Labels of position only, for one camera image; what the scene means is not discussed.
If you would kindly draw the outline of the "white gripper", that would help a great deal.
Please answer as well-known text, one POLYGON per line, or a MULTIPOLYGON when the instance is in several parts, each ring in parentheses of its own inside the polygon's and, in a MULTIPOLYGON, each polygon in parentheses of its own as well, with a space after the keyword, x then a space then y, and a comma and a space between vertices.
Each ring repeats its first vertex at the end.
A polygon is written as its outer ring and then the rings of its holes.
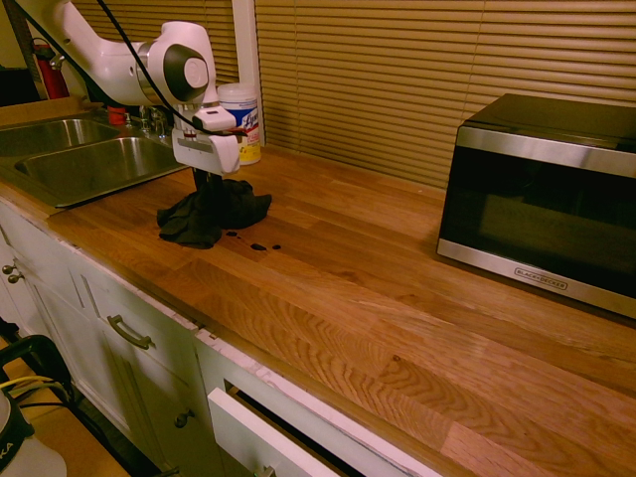
POLYGON ((206 135, 172 130, 172 149, 178 163, 193 167, 198 193, 207 187, 213 197, 223 192, 223 177, 239 170, 239 142, 234 135, 206 135))

